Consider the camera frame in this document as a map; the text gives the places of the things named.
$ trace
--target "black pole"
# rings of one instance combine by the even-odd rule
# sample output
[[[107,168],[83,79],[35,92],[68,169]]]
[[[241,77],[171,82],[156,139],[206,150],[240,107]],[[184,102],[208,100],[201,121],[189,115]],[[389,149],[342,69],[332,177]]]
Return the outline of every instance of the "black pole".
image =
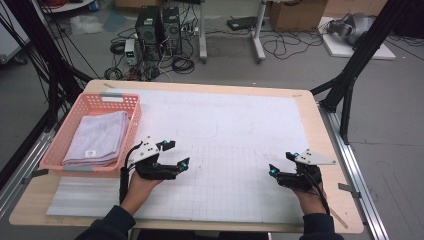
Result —
[[[340,135],[345,144],[349,144],[347,133],[356,79],[413,1],[417,0],[388,0],[339,76],[311,90],[313,95],[317,95],[331,89],[325,99],[320,101],[320,106],[328,112],[335,112],[344,98]]]

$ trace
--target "table leg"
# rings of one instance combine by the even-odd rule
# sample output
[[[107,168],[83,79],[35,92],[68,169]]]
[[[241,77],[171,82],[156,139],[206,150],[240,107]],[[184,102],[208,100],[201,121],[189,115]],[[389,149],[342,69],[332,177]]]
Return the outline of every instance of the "table leg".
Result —
[[[205,0],[200,1],[200,29],[199,29],[199,55],[200,60],[206,63],[208,52],[206,49],[206,32],[205,32]]]
[[[256,29],[252,32],[253,45],[255,46],[256,52],[258,53],[258,63],[265,60],[264,49],[262,48],[261,41],[259,40],[259,34],[261,33],[262,21],[264,19],[266,8],[266,1],[261,0],[258,12],[258,22],[256,23]]]

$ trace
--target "computer tower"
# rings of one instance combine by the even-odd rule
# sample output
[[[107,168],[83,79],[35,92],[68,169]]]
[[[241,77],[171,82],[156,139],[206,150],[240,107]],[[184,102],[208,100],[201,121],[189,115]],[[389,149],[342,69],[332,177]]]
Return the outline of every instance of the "computer tower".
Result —
[[[135,24],[141,53],[146,61],[160,61],[165,48],[163,25],[158,6],[143,6]]]
[[[166,53],[168,55],[181,55],[181,27],[178,7],[163,9],[163,27],[165,29]]]

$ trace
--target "table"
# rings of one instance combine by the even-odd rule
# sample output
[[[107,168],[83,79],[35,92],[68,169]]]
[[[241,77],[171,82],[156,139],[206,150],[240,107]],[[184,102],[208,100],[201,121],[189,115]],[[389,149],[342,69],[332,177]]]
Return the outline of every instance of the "table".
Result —
[[[193,84],[122,82],[93,80],[85,91],[103,92],[109,88],[127,88],[160,90],[174,92],[222,93],[235,95],[255,95],[293,98],[305,130],[308,144],[332,159],[337,159],[332,143],[325,129],[312,94],[306,90],[267,89],[252,87],[232,87]],[[338,189],[338,183],[346,184],[340,163],[333,166],[321,166],[325,189],[336,231],[339,233],[360,233],[363,224],[350,192]],[[46,216],[47,209],[59,184],[60,176],[49,173],[35,177],[10,215],[9,221],[14,225],[40,226],[89,226],[94,218]],[[261,232],[301,232],[302,227],[291,224],[263,224],[237,222],[196,222],[172,220],[136,220],[135,228],[152,229],[192,229],[210,231],[261,231]]]
[[[46,8],[43,7],[43,11],[45,13],[59,13],[59,12],[66,12],[66,11],[71,11],[77,8],[81,8],[84,6],[87,6],[89,4],[91,4],[92,2],[94,2],[95,0],[83,0],[81,3],[66,3],[65,5],[63,5],[62,7],[59,8]]]
[[[256,23],[255,31],[252,31],[251,37],[253,40],[253,46],[255,46],[255,50],[258,57],[258,63],[265,60],[264,49],[262,48],[261,41],[259,40],[259,34],[262,28],[262,21],[264,19],[266,2],[273,0],[260,0],[259,1],[259,11],[258,11],[258,19]],[[206,50],[206,31],[205,31],[205,0],[200,0],[200,28],[199,28],[199,56],[200,60],[203,63],[206,63],[206,59],[208,58],[208,52]]]

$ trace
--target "cardboard box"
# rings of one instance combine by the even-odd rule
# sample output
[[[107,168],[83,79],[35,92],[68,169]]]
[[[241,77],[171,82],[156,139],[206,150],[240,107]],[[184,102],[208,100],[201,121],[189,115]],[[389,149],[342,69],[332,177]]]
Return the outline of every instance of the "cardboard box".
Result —
[[[162,6],[162,0],[115,0],[119,8],[141,8],[142,6]]]
[[[316,31],[328,0],[303,0],[295,6],[273,3],[269,22],[276,32]]]
[[[387,0],[329,0],[324,16],[342,18],[346,13],[361,12],[369,16],[378,16]]]

